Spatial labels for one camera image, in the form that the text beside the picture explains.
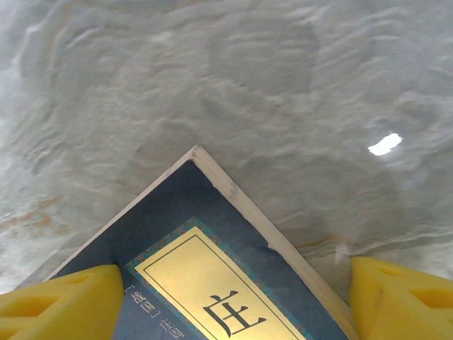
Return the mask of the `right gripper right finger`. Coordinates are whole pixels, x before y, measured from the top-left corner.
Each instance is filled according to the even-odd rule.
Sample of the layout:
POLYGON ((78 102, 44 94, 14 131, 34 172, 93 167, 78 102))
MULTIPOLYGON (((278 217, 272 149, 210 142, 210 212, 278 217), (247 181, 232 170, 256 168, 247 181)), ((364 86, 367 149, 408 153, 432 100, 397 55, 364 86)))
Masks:
POLYGON ((364 256, 351 269, 360 340, 453 340, 453 280, 364 256))

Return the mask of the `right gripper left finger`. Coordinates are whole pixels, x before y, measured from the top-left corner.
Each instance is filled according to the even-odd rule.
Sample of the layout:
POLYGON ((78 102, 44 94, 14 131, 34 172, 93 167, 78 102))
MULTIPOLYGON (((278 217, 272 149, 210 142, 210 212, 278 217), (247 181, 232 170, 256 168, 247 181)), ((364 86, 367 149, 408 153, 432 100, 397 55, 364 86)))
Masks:
POLYGON ((0 295, 0 340, 112 340, 124 300, 116 265, 0 295))

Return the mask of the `dark blue book two-character label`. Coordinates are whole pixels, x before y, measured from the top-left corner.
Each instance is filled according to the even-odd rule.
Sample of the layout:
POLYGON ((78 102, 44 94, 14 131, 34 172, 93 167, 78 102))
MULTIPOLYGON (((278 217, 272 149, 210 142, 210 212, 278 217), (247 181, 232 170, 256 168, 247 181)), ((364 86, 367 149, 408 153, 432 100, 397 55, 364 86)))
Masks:
POLYGON ((359 340, 350 311, 193 147, 51 272, 119 267, 113 340, 359 340))

